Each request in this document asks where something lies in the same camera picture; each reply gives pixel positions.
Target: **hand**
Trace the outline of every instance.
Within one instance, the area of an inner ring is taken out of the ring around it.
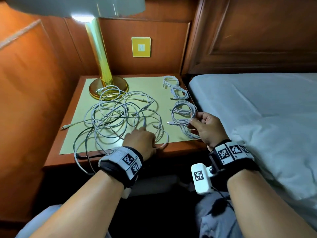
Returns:
[[[222,140],[229,139],[220,119],[214,115],[198,112],[196,118],[190,119],[189,123],[188,128],[191,129],[191,133],[198,133],[201,140],[207,144],[209,151],[212,151]]]
[[[143,156],[143,160],[148,160],[156,153],[155,134],[146,131],[145,127],[133,130],[124,137],[122,146],[135,148]]]

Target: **left hand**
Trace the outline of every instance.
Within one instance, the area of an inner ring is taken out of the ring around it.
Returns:
[[[124,137],[122,146],[135,148],[143,156],[143,160],[148,160],[156,153],[155,134],[146,131],[145,127],[135,129],[127,133]]]

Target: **wall switch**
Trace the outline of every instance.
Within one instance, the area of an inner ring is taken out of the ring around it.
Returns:
[[[131,40],[133,57],[151,57],[150,37],[132,37]]]

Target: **lamp shade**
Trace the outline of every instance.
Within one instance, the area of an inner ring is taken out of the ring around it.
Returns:
[[[119,17],[145,10],[145,0],[6,0],[21,12],[44,16]]]

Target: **right hand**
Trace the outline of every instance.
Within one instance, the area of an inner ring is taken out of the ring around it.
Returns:
[[[229,139],[220,119],[205,112],[196,113],[195,119],[189,120],[191,133],[198,133],[201,140],[207,144],[209,151],[225,139]]]

